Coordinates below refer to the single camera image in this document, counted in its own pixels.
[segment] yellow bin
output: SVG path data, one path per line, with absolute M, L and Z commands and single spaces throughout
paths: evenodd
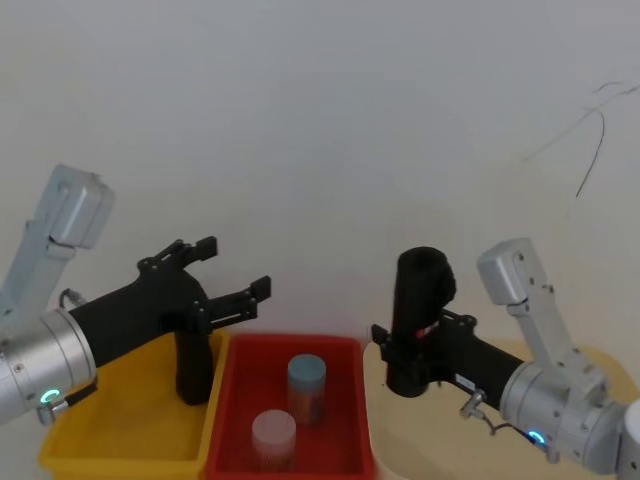
M 98 392 L 51 429 L 40 464 L 55 480 L 200 480 L 209 454 L 229 337 L 211 336 L 216 357 L 208 405 L 175 392 L 176 349 L 165 335 L 99 370 Z

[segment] blue lid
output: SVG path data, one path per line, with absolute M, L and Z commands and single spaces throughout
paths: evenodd
M 289 362 L 289 385 L 305 392 L 324 387 L 327 366 L 316 355 L 297 355 Z

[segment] white wall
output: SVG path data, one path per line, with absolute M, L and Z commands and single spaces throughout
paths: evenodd
M 427 244 L 454 266 L 455 309 L 517 336 L 474 262 L 529 235 L 576 339 L 639 379 L 640 93 L 602 108 L 581 198 L 597 115 L 527 160 L 640 83 L 638 15 L 624 0 L 5 0 L 0 271 L 59 162 L 117 192 L 65 285 L 100 295 L 173 239 L 215 234 L 221 256 L 194 272 L 212 294 L 271 274 L 261 329 L 364 335 L 390 319 L 398 254 Z M 625 85 L 591 93 L 608 81 Z M 27 478 L 41 437 L 32 419 L 5 427 L 15 473 L 0 476 Z

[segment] plastic bin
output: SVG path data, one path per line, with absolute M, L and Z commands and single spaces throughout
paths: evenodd
M 229 337 L 211 336 L 216 357 L 208 405 L 175 392 L 176 351 L 165 335 L 99 371 L 98 392 L 63 414 L 40 452 L 55 480 L 204 478 Z
M 287 365 L 301 353 L 327 366 L 326 413 L 298 426 L 291 472 L 257 470 L 251 425 L 269 409 L 287 409 Z M 302 335 L 238 335 L 229 348 L 207 464 L 210 480 L 370 480 L 374 476 L 362 374 L 355 340 Z

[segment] robotic arm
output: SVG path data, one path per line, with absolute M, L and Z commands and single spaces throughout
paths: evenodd
M 498 244 L 478 269 L 492 301 L 518 320 L 534 361 L 483 342 L 475 318 L 444 310 L 453 273 L 441 252 L 423 247 L 398 262 L 391 333 L 373 327 L 389 388 L 416 396 L 434 381 L 452 383 L 470 395 L 461 415 L 487 422 L 492 435 L 509 426 L 550 463 L 563 455 L 598 474 L 640 479 L 640 401 L 627 407 L 609 398 L 606 375 L 571 342 L 531 241 Z M 506 423 L 494 427 L 483 403 Z
M 178 394 L 188 404 L 205 402 L 214 370 L 207 335 L 256 318 L 257 304 L 270 297 L 271 280 L 263 277 L 209 299 L 184 270 L 217 254 L 209 237 L 194 246 L 176 241 L 141 260 L 138 279 L 126 287 L 42 314 L 76 247 L 95 245 L 113 200 L 98 176 L 60 165 L 27 222 L 0 290 L 0 425 L 30 410 L 51 423 L 96 390 L 97 367 L 167 333 L 176 336 Z

